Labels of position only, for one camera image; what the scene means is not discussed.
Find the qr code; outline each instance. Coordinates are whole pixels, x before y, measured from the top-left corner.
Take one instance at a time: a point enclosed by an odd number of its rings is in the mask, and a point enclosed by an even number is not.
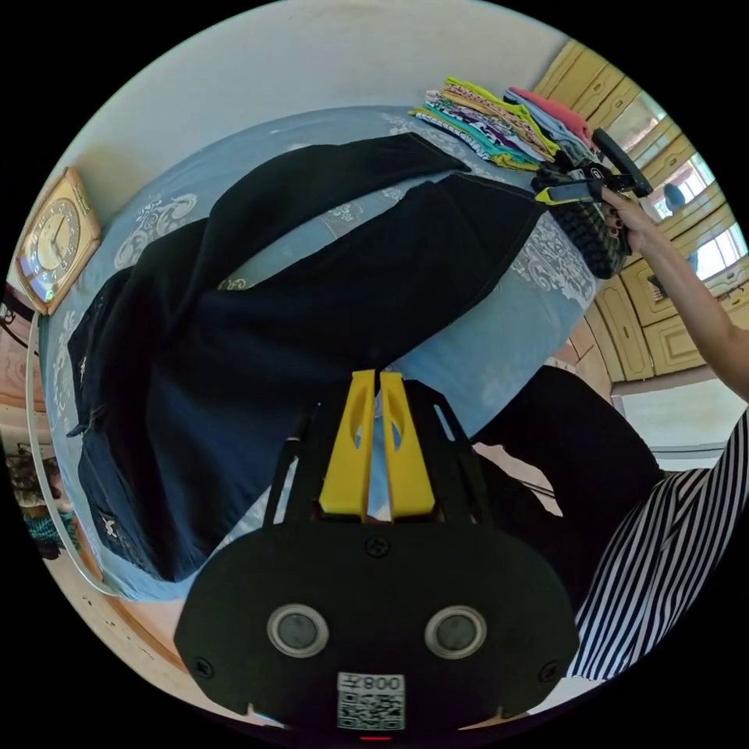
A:
[[[405,725],[406,691],[402,676],[339,674],[339,728],[397,731]]]

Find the hand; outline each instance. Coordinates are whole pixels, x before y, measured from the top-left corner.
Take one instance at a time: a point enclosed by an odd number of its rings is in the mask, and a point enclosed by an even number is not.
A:
[[[616,236],[627,228],[627,242],[633,252],[642,252],[654,233],[658,232],[653,221],[639,204],[612,192],[608,187],[602,189],[604,199],[603,212],[609,233]]]

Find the white cable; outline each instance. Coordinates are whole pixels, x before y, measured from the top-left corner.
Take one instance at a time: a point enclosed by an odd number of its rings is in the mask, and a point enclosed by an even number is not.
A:
[[[95,587],[100,593],[104,595],[117,594],[106,584],[99,580],[96,580],[91,573],[86,569],[85,565],[81,562],[78,551],[76,550],[73,540],[68,535],[67,528],[62,522],[60,513],[55,506],[55,498],[52,496],[52,491],[49,486],[47,479],[47,472],[44,470],[44,458],[41,455],[41,448],[39,447],[39,434],[37,433],[37,419],[34,412],[34,351],[37,348],[38,338],[38,327],[39,327],[39,313],[34,312],[34,317],[31,320],[31,330],[29,333],[29,348],[26,353],[26,419],[29,425],[29,442],[31,444],[31,455],[34,457],[34,467],[37,469],[37,477],[39,479],[39,485],[41,487],[41,493],[44,496],[44,503],[47,505],[49,516],[52,518],[52,522],[55,524],[58,536],[62,539],[62,543],[65,545],[66,551],[70,558],[73,560],[73,564],[76,566],[78,571],[86,578],[86,581]]]

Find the bed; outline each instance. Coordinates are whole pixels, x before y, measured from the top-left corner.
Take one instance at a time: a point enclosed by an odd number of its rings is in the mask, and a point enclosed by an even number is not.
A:
[[[185,598],[193,577],[179,583],[155,580],[98,543],[78,480],[81,438],[66,437],[76,423],[67,342],[94,295],[109,276],[136,263],[152,240],[208,215],[228,187],[269,158],[308,144],[341,144],[409,130],[460,158],[480,176],[530,186],[528,173],[482,161],[460,140],[409,117],[403,107],[327,109],[266,122],[201,149],[136,194],[105,227],[100,247],[58,310],[40,320],[41,373],[51,439],[63,484],[101,569],[106,592],[134,601],[175,600]],[[320,250],[337,236],[392,207],[420,181],[413,179],[379,190],[313,219],[251,258],[222,283],[222,288],[246,289]],[[546,214],[510,271],[481,304],[390,368],[442,391],[465,431],[474,433],[564,344],[593,300],[596,286],[580,253]],[[255,502],[222,545],[257,529],[266,502],[267,494]],[[382,516],[386,506],[380,430],[375,431],[370,512]]]

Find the black jeans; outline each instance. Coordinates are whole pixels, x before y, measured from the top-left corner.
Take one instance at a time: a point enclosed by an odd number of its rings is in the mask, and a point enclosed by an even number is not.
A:
[[[587,383],[557,367],[542,367],[471,441],[501,445],[546,476],[563,517],[481,459],[495,521],[543,554],[581,605],[617,527],[663,478],[648,446]]]

